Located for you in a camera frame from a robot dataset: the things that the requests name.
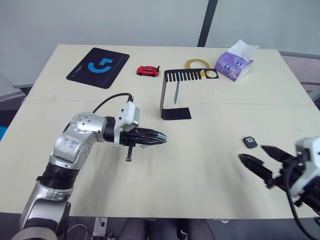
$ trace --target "white wall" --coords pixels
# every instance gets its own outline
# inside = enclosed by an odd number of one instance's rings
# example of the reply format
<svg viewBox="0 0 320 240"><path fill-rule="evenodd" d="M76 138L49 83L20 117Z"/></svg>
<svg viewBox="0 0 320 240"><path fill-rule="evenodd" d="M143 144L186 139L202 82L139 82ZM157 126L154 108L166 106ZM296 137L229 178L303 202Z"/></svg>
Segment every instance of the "white wall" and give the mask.
<svg viewBox="0 0 320 240"><path fill-rule="evenodd" d="M8 79L0 72L0 100L23 93L20 89L14 88Z"/></svg>
<svg viewBox="0 0 320 240"><path fill-rule="evenodd" d="M206 46L230 47L239 39L320 55L320 1L218 0Z"/></svg>
<svg viewBox="0 0 320 240"><path fill-rule="evenodd" d="M0 72L34 83L58 44L193 46L208 0L1 0Z"/></svg>

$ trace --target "purple tissue box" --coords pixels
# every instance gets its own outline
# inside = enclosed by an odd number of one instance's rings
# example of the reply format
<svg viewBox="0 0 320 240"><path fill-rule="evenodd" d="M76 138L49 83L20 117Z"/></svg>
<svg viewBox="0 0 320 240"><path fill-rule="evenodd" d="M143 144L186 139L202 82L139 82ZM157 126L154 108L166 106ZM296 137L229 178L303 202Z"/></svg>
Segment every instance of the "purple tissue box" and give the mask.
<svg viewBox="0 0 320 240"><path fill-rule="evenodd" d="M249 71L253 62L253 60L247 62L244 58L226 51L219 57L214 68L233 81L237 81Z"/></svg>

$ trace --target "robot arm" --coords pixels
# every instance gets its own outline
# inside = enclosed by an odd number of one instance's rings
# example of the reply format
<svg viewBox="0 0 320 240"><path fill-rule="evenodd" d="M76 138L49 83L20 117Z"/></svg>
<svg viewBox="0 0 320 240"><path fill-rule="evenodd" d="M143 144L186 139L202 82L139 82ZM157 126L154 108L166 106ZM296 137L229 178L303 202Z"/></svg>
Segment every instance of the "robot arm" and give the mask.
<svg viewBox="0 0 320 240"><path fill-rule="evenodd" d="M320 136L297 141L295 148L297 156L275 146L261 146L273 159L282 163L282 168L276 178L272 172L263 166L263 161L248 155L240 154L242 163L253 173L262 178L267 188L277 186L285 191L294 220L300 230L311 240L316 240L302 225L295 205L300 207L305 203L320 215ZM314 218L320 225L319 217Z"/></svg>
<svg viewBox="0 0 320 240"><path fill-rule="evenodd" d="M85 164L92 146L113 142L129 146L127 161L131 161L132 148L162 144L167 137L161 132L139 128L140 109L128 101L117 119L82 112L73 117L55 142L49 163L42 176L36 179L34 189L22 212L17 235L26 239L31 228L50 229L57 236L67 231L71 204L68 199L76 177Z"/></svg>

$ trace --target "black metal stand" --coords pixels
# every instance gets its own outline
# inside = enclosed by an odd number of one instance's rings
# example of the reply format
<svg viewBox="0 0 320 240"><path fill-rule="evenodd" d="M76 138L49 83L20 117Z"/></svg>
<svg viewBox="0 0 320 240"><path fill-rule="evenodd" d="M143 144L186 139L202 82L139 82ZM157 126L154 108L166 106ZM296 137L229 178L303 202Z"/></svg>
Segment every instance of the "black metal stand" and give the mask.
<svg viewBox="0 0 320 240"><path fill-rule="evenodd" d="M167 82L190 81L202 79L201 71L204 71L206 79L218 79L218 72L214 68L193 68L193 69L175 69L166 70L163 76L162 92L160 99L160 113L164 120L183 120L191 119L191 114L188 107L164 109L165 93ZM207 71L216 73L215 77L207 75Z"/></svg>

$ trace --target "black cable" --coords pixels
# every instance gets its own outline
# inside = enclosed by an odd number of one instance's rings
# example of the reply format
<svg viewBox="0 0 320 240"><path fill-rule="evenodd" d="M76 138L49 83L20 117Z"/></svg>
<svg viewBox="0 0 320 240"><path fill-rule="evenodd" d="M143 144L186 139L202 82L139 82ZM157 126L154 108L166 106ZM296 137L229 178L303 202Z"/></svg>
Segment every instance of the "black cable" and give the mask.
<svg viewBox="0 0 320 240"><path fill-rule="evenodd" d="M80 224L79 222L78 222L78 217L76 216L75 217L75 221L76 221L76 224ZM83 230L85 230L85 231L87 231L87 233L89 234L89 235L91 235L91 237L92 237L92 239L93 240L95 240L95 239L98 239L97 237L95 237L94 235L93 235L93 233L91 232L91 231L89 231L88 229L85 229L83 226L78 226L79 228L81 228L81 229L83 229Z"/></svg>
<svg viewBox="0 0 320 240"><path fill-rule="evenodd" d="M67 234L68 234L68 225L64 229L64 235L63 235L63 240L67 240Z"/></svg>
<svg viewBox="0 0 320 240"><path fill-rule="evenodd" d="M319 240L315 237L313 237L305 228L304 226L302 225L298 215L297 215L297 212L296 212L296 209L295 209L295 205L294 205L294 202L292 201L292 198L291 198L291 194L290 194L290 187L289 187L289 180L290 180L290 176L294 170L294 168L298 165L298 161L297 160L292 160L292 163L289 165L289 167L286 169L285 171L285 174L284 174L284 178L283 178L283 185L284 185L284 190L285 190L285 193L286 193L286 197L288 198L288 201L289 201L289 205L290 205L290 208L291 208L291 212L293 214L293 217L294 217L294 220L295 220L295 223L297 224L297 226L300 228L300 230L304 233L304 235L306 235L309 239L311 240Z"/></svg>
<svg viewBox="0 0 320 240"><path fill-rule="evenodd" d="M108 97L106 100L104 100L103 102L101 102L92 112L95 113L103 104L105 104L106 102L108 102L109 100L111 99L114 99L116 97L120 97L120 96L128 96L128 101L131 101L133 100L133 97L130 93L127 93L127 92L123 92L123 93L118 93L118 94L115 94L113 96L110 96Z"/></svg>
<svg viewBox="0 0 320 240"><path fill-rule="evenodd" d="M320 226L320 217L315 217L313 220Z"/></svg>

